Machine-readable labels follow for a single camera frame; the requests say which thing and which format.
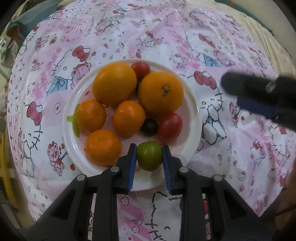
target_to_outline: hello kitty print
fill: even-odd
[[[80,173],[62,138],[70,94],[96,67],[126,58],[158,62],[187,82],[202,120],[188,166],[201,175],[222,175],[262,215],[292,167],[295,134],[240,109],[221,88],[229,70],[277,77],[242,23],[186,1],[77,0],[33,28],[9,82],[10,147],[33,218]],[[178,240],[180,210],[167,222],[160,210],[178,209],[179,197],[171,199],[163,189],[154,193],[119,196],[120,240]]]

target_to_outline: screw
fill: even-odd
[[[218,175],[218,174],[214,175],[213,178],[214,178],[214,180],[217,181],[217,182],[220,182],[220,181],[222,181],[222,179],[223,179],[222,176],[221,176],[221,175]]]
[[[188,168],[187,167],[180,167],[180,172],[186,173],[186,172],[188,172]]]
[[[83,180],[85,179],[85,175],[80,174],[80,175],[78,175],[78,176],[76,177],[76,179],[77,179],[78,181],[83,181]]]
[[[271,93],[276,87],[276,82],[271,81],[265,86],[265,91],[266,93]]]
[[[119,171],[119,167],[118,166],[113,166],[113,167],[110,168],[110,170],[112,172],[118,172]]]

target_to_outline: tangerine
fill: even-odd
[[[104,106],[95,99],[83,101],[76,112],[78,126],[88,132],[101,129],[106,121]]]
[[[181,81],[167,72],[152,72],[141,82],[138,99],[147,113],[163,117],[175,112],[182,104],[184,90]]]
[[[95,164],[113,166],[120,157],[121,151],[121,141],[111,130],[97,130],[87,138],[86,153]]]
[[[122,102],[113,115],[113,126],[119,135],[131,137],[137,133],[145,121],[142,106],[132,100]]]
[[[133,69],[121,62],[111,63],[102,68],[92,85],[94,97],[106,106],[117,106],[128,100],[137,85]]]

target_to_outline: green tomato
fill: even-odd
[[[137,147],[137,160],[144,171],[155,171],[163,162],[161,146],[155,141],[141,143]]]

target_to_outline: plate rim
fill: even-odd
[[[173,74],[174,76],[176,76],[181,82],[182,82],[182,86],[184,88],[184,92],[187,92],[188,93],[188,96],[190,98],[193,98],[193,102],[195,102],[196,104],[196,107],[197,107],[197,112],[195,113],[195,116],[193,116],[192,119],[195,119],[196,121],[194,121],[194,129],[195,131],[190,131],[189,132],[189,136],[187,139],[189,139],[191,137],[192,141],[194,142],[193,145],[191,146],[195,146],[195,150],[193,151],[193,147],[192,147],[192,150],[191,150],[191,155],[189,157],[189,155],[187,156],[178,156],[179,158],[181,157],[183,160],[185,159],[186,160],[186,163],[184,164],[185,166],[188,165],[191,157],[193,156],[193,154],[196,152],[197,150],[197,147],[198,147],[198,144],[200,142],[200,139],[201,139],[201,133],[202,133],[202,120],[201,120],[201,117],[200,117],[200,111],[199,111],[199,108],[198,108],[198,100],[197,100],[197,97],[196,97],[196,94],[193,92],[193,90],[190,88],[190,86],[186,83],[185,80],[183,80],[183,78],[181,78],[177,73],[175,73],[173,70],[169,69],[168,67],[162,65],[162,64],[159,64],[159,63],[156,63],[156,62],[153,62],[153,61],[149,61],[149,60],[139,60],[139,59],[133,59],[133,58],[127,58],[127,59],[123,59],[123,60],[117,60],[117,61],[111,61],[111,62],[108,62],[106,63],[105,65],[101,65],[101,66],[98,66],[96,67],[94,70],[92,70],[91,72],[89,72],[84,78],[85,79],[89,79],[91,78],[94,74],[97,74],[102,68],[104,68],[106,65],[110,64],[110,63],[113,63],[113,62],[124,62],[124,63],[128,63],[130,64],[131,62],[138,62],[138,61],[143,61],[143,62],[146,62],[148,63],[149,65],[156,65],[156,66],[161,66],[161,68],[164,70],[164,71],[167,71],[171,74]],[[76,88],[73,90],[73,92],[70,94],[69,96],[69,99],[68,101],[66,102],[65,106],[64,106],[64,110],[63,110],[63,116],[62,116],[62,136],[63,136],[63,139],[64,139],[64,142],[65,142],[65,147],[68,151],[68,155],[71,159],[71,161],[73,163],[75,163],[75,165],[78,167],[78,169],[82,172],[82,173],[86,173],[85,172],[85,169],[82,167],[81,168],[81,165],[77,165],[76,164],[76,161],[75,161],[75,154],[73,152],[73,150],[75,150],[75,145],[76,145],[76,148],[78,148],[76,142],[73,142],[72,141],[72,138],[71,136],[66,136],[65,133],[67,132],[66,129],[67,129],[67,125],[71,125],[71,128],[72,128],[72,124],[70,122],[67,121],[67,116],[69,116],[69,110],[71,109],[72,107],[72,103],[69,101],[73,98],[73,96],[78,96],[79,95],[79,92],[81,91],[81,87],[83,85],[85,85],[86,83],[88,82],[85,82],[85,81],[81,81],[79,82],[79,84],[76,86]],[[102,167],[102,171],[101,173],[106,170],[108,167],[104,167],[104,166],[99,166],[99,167]],[[162,172],[162,180],[160,180],[158,182],[157,185],[151,185],[148,189],[146,187],[144,188],[137,188],[137,189],[134,189],[132,188],[132,191],[144,191],[144,190],[149,190],[149,189],[153,189],[153,188],[156,188],[156,187],[159,187],[160,185],[164,184],[164,174]]]

